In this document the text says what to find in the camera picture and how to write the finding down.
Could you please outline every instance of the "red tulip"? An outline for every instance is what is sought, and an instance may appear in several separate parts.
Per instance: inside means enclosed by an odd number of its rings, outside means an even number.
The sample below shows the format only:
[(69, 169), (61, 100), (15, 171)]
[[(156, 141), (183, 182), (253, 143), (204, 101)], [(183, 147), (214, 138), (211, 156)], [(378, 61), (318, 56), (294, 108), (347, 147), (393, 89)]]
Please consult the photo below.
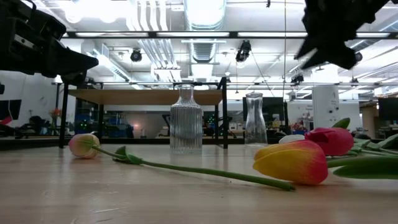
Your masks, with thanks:
[(100, 140), (93, 134), (77, 134), (69, 141), (72, 154), (84, 159), (92, 159), (97, 155), (98, 151), (93, 146), (100, 146)]
[(305, 139), (317, 143), (327, 156), (342, 156), (354, 146), (351, 133), (343, 128), (315, 128)]

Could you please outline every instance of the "clear glass carafe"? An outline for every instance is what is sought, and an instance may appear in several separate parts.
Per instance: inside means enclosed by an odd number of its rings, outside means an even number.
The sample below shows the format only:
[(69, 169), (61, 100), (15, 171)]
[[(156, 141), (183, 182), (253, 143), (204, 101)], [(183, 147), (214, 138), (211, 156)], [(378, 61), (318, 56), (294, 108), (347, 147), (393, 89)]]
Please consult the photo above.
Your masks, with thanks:
[(267, 146), (266, 123), (262, 115), (262, 93), (246, 94), (248, 118), (246, 119), (245, 139), (247, 146)]
[(178, 86), (180, 98), (170, 111), (170, 150), (173, 154), (200, 154), (202, 112), (193, 99), (193, 85)]

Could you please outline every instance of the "track light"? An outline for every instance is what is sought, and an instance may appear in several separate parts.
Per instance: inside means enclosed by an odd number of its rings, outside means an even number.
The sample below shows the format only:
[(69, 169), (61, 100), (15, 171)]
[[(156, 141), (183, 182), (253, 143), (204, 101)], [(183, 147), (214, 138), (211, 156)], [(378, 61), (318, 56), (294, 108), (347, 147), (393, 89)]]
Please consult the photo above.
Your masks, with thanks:
[(249, 57), (249, 52), (251, 51), (251, 44), (249, 40), (244, 40), (242, 42), (242, 45), (238, 49), (238, 52), (236, 54), (236, 62), (242, 63), (246, 61), (246, 59)]
[(133, 62), (140, 62), (142, 60), (142, 54), (141, 54), (141, 49), (134, 49), (132, 50), (132, 54), (130, 56), (130, 59)]

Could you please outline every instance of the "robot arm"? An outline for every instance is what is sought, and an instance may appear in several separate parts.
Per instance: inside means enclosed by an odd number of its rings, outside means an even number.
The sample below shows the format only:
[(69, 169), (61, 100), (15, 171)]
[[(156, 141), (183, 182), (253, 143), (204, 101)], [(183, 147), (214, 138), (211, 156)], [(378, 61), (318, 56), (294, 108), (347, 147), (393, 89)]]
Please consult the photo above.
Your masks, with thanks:
[(374, 22), (375, 13), (389, 0), (305, 0), (307, 7), (302, 19), (307, 37), (296, 59), (317, 49), (301, 69), (324, 62), (351, 69), (357, 62), (355, 51), (347, 46), (347, 40), (356, 37), (356, 31), (365, 23)]
[(60, 75), (72, 85), (84, 81), (98, 60), (63, 46), (60, 40), (66, 27), (29, 2), (32, 9), (20, 0), (0, 0), (0, 70), (49, 78)]

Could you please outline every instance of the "tulip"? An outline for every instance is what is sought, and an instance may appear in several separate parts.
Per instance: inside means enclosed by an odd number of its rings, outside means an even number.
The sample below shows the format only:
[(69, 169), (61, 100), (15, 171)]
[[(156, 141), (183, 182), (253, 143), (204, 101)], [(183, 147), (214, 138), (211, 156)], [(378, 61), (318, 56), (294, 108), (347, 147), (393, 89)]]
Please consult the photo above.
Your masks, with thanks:
[(298, 184), (317, 185), (328, 176), (322, 148), (308, 140), (265, 147), (254, 160), (253, 168), (260, 173)]
[(305, 139), (317, 143), (327, 156), (342, 156), (354, 146), (351, 133), (343, 128), (316, 128)]
[(94, 158), (100, 146), (100, 140), (93, 134), (77, 134), (69, 141), (69, 149), (73, 155), (84, 159)]
[(279, 144), (288, 143), (288, 142), (292, 142), (292, 141), (298, 141), (298, 140), (304, 140), (304, 139), (305, 139), (304, 135), (291, 134), (291, 135), (285, 136), (281, 140), (279, 140)]

